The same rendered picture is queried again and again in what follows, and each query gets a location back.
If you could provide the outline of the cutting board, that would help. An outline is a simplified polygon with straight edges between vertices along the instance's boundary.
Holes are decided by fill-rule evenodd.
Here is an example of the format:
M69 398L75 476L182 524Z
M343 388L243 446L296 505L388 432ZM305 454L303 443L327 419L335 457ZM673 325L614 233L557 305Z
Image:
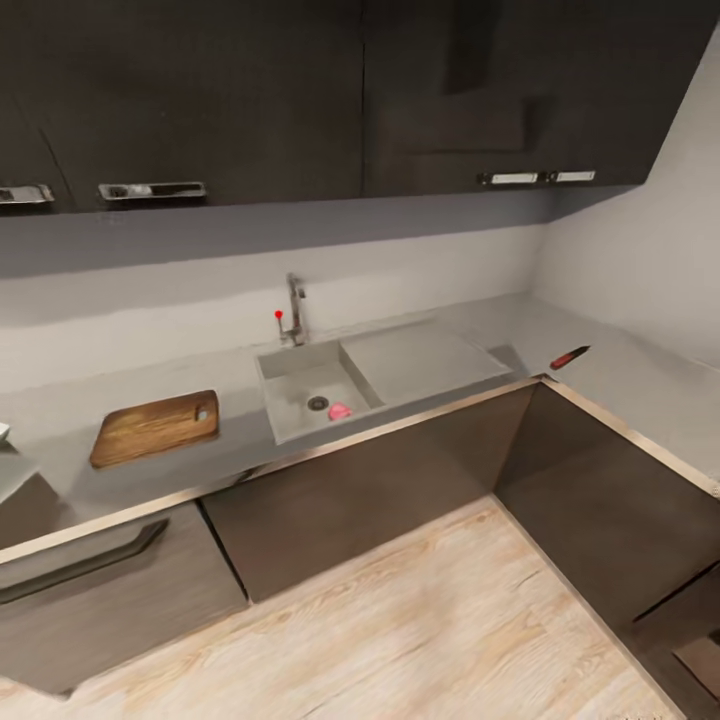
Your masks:
M198 422L198 408L206 407ZM208 439L218 433L214 389L113 411L105 416L89 463L100 468Z

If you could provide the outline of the vidalia onion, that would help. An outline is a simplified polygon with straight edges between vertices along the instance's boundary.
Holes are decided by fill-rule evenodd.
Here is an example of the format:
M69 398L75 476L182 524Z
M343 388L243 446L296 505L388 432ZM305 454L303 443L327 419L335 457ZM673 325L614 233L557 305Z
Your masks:
M327 417L329 417L331 421L337 421L337 419L348 417L351 413L351 409L349 409L346 405L343 405L343 403L335 403L334 405L331 405L331 408L327 411Z

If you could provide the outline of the parer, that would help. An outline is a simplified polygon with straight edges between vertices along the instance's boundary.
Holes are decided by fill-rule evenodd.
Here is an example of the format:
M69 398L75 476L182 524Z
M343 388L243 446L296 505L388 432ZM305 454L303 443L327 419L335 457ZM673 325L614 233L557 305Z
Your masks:
M587 346L579 347L578 349L575 349L574 351L570 353L566 353L564 357L559 357L555 362L552 362L551 365L555 367L561 367L561 365L565 365L566 362L570 361L573 357L576 357L578 354L582 353L583 351L587 350Z

